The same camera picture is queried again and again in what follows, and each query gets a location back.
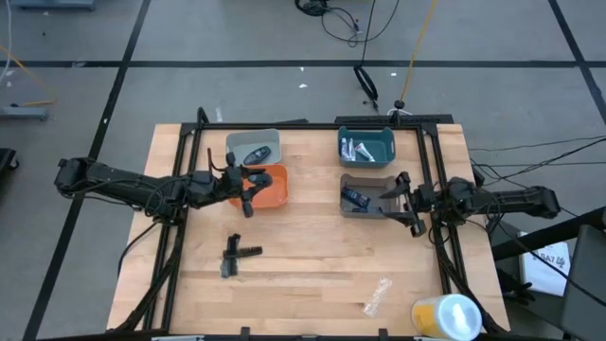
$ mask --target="gray floor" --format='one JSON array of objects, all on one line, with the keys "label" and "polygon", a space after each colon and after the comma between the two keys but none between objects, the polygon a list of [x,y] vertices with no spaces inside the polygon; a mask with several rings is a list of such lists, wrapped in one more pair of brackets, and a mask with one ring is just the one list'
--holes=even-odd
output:
[{"label": "gray floor", "polygon": [[[369,3],[333,0],[365,27]],[[381,27],[393,0],[380,1],[373,19]],[[14,55],[28,61],[119,61],[140,0],[101,0],[89,11],[15,9]],[[606,60],[600,0],[561,1],[562,11],[587,60]],[[410,57],[429,1],[402,0],[385,34],[368,45],[372,60]],[[6,8],[0,6],[0,27]],[[338,18],[327,27],[347,35]],[[0,44],[6,45],[2,28]],[[152,0],[134,61],[354,60],[349,48],[322,30],[319,19],[291,1]],[[421,60],[572,61],[546,1],[440,0],[419,54]],[[0,104],[44,99],[19,69],[0,84]],[[0,122],[0,146],[17,150],[21,168],[0,196],[0,339],[20,339],[62,231],[69,202],[52,186],[62,157],[86,155],[116,76],[114,68],[34,68],[54,88],[59,103],[48,122]],[[367,71],[386,112],[401,91],[405,68]],[[593,69],[606,87],[606,69]],[[192,121],[202,105],[216,120],[271,122],[373,115],[349,67],[131,68],[116,104],[99,161],[143,171],[153,126]],[[447,113],[464,125],[470,148],[498,148],[579,136],[604,135],[606,126],[577,68],[417,68],[407,95],[415,114]],[[536,163],[582,143],[507,153],[473,152],[480,163]],[[566,161],[605,161],[603,146]],[[545,167],[516,177],[557,191],[576,213],[603,206],[604,165]],[[520,167],[500,167],[502,173]],[[494,189],[511,188],[498,184]],[[116,286],[116,264],[133,214],[86,202],[48,305],[40,337],[102,332]],[[555,221],[570,218],[563,213]],[[552,221],[508,215],[533,231]],[[560,336],[532,317],[511,310],[515,331]]]}]

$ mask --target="wooden table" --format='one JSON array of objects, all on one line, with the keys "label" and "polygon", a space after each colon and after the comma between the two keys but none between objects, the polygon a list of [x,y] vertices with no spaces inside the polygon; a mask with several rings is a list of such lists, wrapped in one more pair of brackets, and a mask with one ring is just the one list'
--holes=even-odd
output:
[{"label": "wooden table", "polygon": [[[171,173],[179,130],[180,125],[156,126],[145,174]],[[461,126],[438,125],[438,130],[447,176],[472,181]],[[234,132],[203,131],[197,170],[207,169],[208,147],[221,166],[225,137]],[[408,171],[413,187],[423,181],[416,134],[394,133],[397,159],[381,170],[363,170],[339,166],[336,131],[280,131],[282,164],[289,173],[285,206],[257,210],[251,219],[227,202],[191,209],[170,332],[239,334],[247,326],[253,334],[377,335],[379,328],[388,328],[390,335],[417,334],[412,304],[441,291],[436,252],[427,235],[413,239],[408,228],[394,221],[350,219],[339,213],[339,178],[345,172],[385,177]],[[437,179],[429,138],[426,145]],[[149,224],[135,213],[130,238]],[[122,322],[149,288],[159,230],[126,257],[108,327]],[[486,231],[475,224],[458,230],[471,289],[508,329]],[[262,245],[263,254],[241,260],[237,277],[221,279],[222,253],[233,233],[242,235],[241,247]],[[393,285],[371,318],[363,307],[383,276]],[[164,299],[163,293],[154,326],[160,324]]]}]

